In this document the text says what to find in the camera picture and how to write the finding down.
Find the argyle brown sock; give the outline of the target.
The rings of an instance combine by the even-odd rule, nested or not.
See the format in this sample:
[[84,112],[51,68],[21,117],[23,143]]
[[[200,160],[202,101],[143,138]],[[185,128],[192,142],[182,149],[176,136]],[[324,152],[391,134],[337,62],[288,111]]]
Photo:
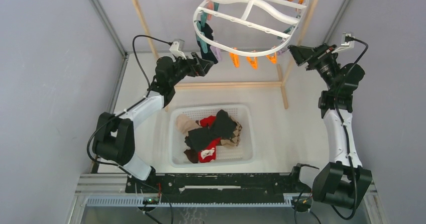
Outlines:
[[236,124],[235,129],[233,130],[233,133],[231,135],[230,139],[221,139],[220,145],[225,148],[236,148],[238,147],[240,140],[241,140],[241,132],[242,132],[242,125],[233,117],[230,116],[230,119]]

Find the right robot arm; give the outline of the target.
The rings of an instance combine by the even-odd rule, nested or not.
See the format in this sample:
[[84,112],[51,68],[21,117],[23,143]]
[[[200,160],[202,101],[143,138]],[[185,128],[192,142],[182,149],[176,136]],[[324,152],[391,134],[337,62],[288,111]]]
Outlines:
[[357,62],[344,66],[338,63],[336,45],[290,45],[288,50],[298,66],[307,64],[306,69],[317,71],[327,85],[318,108],[329,143],[329,162],[325,167],[297,164],[290,185],[297,192],[309,188],[314,201],[355,210],[372,182],[371,171],[363,167],[358,157],[352,131],[353,93],[365,71]]

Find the red sock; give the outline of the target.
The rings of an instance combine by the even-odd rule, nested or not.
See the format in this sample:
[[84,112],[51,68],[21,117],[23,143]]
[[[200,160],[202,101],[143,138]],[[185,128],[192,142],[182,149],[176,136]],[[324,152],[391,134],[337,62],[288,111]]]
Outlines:
[[205,149],[198,152],[199,163],[208,163],[214,161],[217,157],[216,143],[212,141]]
[[216,116],[209,116],[198,121],[198,124],[203,128],[211,128],[216,121]]

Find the brown striped sock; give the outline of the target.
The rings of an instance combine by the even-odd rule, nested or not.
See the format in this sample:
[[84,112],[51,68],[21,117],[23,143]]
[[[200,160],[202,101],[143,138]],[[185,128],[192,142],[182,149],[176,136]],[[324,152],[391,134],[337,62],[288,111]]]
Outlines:
[[186,155],[190,163],[196,164],[199,162],[197,151],[193,149],[187,149],[184,151],[184,154]]

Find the black sock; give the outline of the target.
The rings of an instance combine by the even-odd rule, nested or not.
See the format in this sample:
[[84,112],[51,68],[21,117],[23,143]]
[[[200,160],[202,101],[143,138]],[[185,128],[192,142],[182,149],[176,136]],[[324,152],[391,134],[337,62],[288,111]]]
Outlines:
[[236,122],[231,119],[230,115],[221,109],[210,127],[210,133],[216,138],[230,139],[234,135],[236,126]]
[[200,152],[216,138],[208,127],[202,127],[189,131],[184,142],[190,149]]

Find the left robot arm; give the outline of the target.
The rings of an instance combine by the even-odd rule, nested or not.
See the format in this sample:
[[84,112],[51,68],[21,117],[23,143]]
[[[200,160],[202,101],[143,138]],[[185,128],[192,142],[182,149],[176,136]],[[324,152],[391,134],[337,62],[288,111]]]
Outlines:
[[118,114],[104,112],[98,117],[96,130],[91,135],[89,153],[103,158],[105,165],[117,166],[138,179],[144,192],[157,186],[153,167],[136,154],[135,129],[154,113],[165,108],[175,95],[175,86],[185,77],[203,77],[214,62],[200,58],[164,56],[157,60],[155,75],[141,100]]

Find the beige sock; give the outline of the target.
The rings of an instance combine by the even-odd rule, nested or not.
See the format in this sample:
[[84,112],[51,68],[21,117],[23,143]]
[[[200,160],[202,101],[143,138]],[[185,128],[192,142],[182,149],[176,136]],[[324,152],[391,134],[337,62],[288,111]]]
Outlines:
[[201,126],[195,120],[191,119],[185,114],[180,114],[177,116],[175,126],[176,129],[186,137],[188,137],[189,131],[201,128]]

